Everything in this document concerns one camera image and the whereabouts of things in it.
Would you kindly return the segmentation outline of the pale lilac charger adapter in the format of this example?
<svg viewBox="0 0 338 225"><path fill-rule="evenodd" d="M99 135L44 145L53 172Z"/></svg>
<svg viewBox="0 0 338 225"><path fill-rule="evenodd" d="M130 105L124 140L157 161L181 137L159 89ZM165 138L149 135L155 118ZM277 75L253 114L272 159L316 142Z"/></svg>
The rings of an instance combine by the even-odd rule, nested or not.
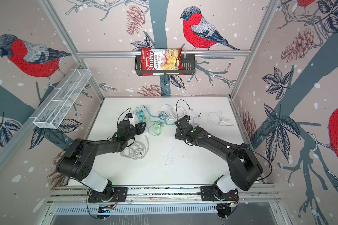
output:
<svg viewBox="0 0 338 225"><path fill-rule="evenodd" d="M201 118L199 117L194 117L193 118L193 120L192 120L192 123L191 123L191 125L193 126L193 127L198 127L198 126L200 126L200 124L201 124Z"/></svg>

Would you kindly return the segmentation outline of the white blue power strip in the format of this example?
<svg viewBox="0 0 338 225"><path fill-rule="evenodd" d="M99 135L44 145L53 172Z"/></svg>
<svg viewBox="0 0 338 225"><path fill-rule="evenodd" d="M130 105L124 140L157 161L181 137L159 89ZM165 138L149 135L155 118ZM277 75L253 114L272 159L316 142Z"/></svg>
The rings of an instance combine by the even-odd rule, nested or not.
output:
<svg viewBox="0 0 338 225"><path fill-rule="evenodd" d="M146 117L143 111L138 112L137 115L140 123L146 123Z"/></svg>

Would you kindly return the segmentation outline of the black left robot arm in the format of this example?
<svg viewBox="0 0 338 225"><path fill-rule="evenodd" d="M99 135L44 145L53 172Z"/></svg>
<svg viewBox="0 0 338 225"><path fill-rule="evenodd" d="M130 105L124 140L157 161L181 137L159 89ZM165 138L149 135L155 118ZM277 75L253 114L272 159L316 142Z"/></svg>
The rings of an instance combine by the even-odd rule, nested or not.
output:
<svg viewBox="0 0 338 225"><path fill-rule="evenodd" d="M89 141L77 138L65 151L56 165L56 171L91 188L106 198L113 195L112 182L93 169L95 158L108 153L121 153L128 142L144 133L146 123L134 126L130 121L121 121L117 132L108 140Z"/></svg>

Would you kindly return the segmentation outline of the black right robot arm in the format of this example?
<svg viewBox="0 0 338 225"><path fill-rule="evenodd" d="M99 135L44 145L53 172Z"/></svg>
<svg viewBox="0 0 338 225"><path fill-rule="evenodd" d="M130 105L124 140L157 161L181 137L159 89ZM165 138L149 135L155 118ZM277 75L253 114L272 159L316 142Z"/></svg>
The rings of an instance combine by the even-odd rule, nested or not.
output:
<svg viewBox="0 0 338 225"><path fill-rule="evenodd" d="M186 118L177 120L175 125L177 140L207 149L227 163L229 173L214 183L218 192L226 194L235 189L248 191L263 173L263 168L249 145L224 141L201 127L192 127Z"/></svg>

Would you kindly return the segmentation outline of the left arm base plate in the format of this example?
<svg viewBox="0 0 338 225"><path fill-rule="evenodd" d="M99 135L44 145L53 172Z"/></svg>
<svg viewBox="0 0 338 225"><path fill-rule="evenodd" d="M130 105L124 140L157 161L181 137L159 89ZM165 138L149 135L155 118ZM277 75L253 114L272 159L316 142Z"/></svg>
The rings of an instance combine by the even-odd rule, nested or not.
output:
<svg viewBox="0 0 338 225"><path fill-rule="evenodd" d="M106 203L106 202L125 202L127 197L127 187L110 187L106 188L103 192L90 190L88 194L89 203Z"/></svg>

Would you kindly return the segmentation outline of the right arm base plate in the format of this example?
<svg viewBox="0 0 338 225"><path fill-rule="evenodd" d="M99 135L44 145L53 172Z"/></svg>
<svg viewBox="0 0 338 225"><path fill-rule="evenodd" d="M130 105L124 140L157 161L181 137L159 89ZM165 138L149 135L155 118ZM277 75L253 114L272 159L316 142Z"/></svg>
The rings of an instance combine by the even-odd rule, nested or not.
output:
<svg viewBox="0 0 338 225"><path fill-rule="evenodd" d="M225 201L225 202L239 202L238 190L234 189L228 193L222 192L216 186L201 186L197 195L201 196L201 200L208 201Z"/></svg>

